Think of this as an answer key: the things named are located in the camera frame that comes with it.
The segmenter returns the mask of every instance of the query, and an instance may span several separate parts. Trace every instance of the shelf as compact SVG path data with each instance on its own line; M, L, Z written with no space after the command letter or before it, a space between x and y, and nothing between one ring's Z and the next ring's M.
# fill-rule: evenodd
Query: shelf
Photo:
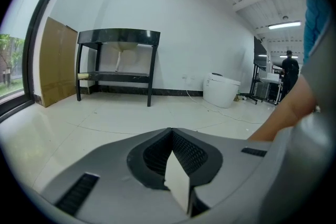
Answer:
M135 42L149 46L158 46L160 32L128 29L128 28L108 28L82 31L78 35L78 44L96 49L97 43L105 42Z
M79 73L78 79L79 80L93 80L93 81L149 83L149 74L94 71L94 72L87 72L87 73Z

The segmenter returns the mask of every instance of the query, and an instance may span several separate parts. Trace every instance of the cardboard sheet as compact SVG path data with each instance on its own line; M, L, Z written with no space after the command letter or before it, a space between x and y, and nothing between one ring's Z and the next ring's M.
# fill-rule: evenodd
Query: cardboard sheet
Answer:
M77 32L48 18L40 51L40 84L44 107L76 93L75 50Z

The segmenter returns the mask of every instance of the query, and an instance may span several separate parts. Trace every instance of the fluorescent light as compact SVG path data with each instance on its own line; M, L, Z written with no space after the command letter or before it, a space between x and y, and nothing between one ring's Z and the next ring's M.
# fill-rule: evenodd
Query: fluorescent light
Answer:
M290 22L290 23L282 23L282 24L276 24L276 25L269 25L268 28L270 30L277 29L277 28L284 28L284 27L292 27L292 26L300 26L301 22Z
M280 58L287 58L286 55L280 55Z

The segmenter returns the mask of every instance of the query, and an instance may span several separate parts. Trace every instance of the floor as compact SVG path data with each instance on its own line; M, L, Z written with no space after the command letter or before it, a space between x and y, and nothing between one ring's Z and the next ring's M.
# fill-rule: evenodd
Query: floor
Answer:
M0 145L14 175L37 192L96 147L166 127L246 139L274 106L249 100L220 109L203 98L94 93L48 108L29 106L0 124Z

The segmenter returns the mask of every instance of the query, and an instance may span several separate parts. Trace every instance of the electrical cable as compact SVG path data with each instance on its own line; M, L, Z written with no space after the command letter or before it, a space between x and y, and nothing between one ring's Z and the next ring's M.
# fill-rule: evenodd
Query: electrical cable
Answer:
M188 93L188 90L185 90L185 91L187 92L187 94L188 94L188 96L190 97L191 100L193 100L195 103L197 103L197 104L199 104L199 105L205 107L205 108L208 109L208 110L211 110L211 111L213 111L213 112L219 113L219 114L221 114L221 115L223 115L223 116L225 116L225 117L231 118L231 119L236 120L236 121L244 121L244 122L247 122L247 123L250 123L250 124L262 124L262 123L256 123L256 122L249 122L249 121L245 121L245 120L239 120L239 119L236 119L236 118L234 118L234 117L231 117L231 116L228 116L228 115L223 114L220 110L217 110L217 111L212 110L212 109L206 107L205 105L203 105L203 104L201 104L201 103L198 103L196 100L194 100L194 99L190 96L190 94Z

